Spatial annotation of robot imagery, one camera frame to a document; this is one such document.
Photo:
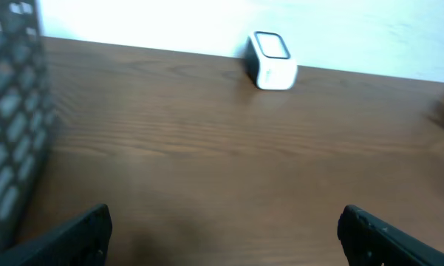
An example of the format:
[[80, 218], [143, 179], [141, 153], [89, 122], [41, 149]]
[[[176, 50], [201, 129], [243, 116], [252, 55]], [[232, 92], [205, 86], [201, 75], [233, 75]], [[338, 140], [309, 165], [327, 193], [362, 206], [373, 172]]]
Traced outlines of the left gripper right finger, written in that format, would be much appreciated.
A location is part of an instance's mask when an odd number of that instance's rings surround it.
[[349, 266], [444, 266], [444, 253], [355, 205], [344, 208], [337, 236]]

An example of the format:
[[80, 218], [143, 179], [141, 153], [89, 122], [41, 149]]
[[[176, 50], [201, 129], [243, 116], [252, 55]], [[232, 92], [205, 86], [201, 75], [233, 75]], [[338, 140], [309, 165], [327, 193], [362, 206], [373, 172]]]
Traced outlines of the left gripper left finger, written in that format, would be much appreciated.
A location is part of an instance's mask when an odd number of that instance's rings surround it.
[[104, 266], [111, 235], [109, 208], [98, 204], [41, 236], [0, 253], [0, 266]]

